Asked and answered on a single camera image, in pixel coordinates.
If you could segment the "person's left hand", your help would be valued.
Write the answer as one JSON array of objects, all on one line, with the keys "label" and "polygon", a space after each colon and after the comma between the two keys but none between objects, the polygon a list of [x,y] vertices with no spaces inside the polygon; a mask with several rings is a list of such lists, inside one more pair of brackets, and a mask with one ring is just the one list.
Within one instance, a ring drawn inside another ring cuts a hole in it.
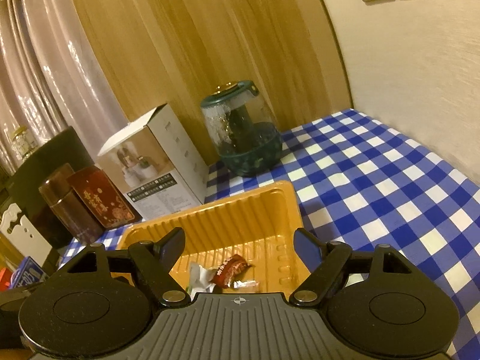
[{"label": "person's left hand", "polygon": [[29,360],[32,352],[29,349],[1,349],[0,360]]}]

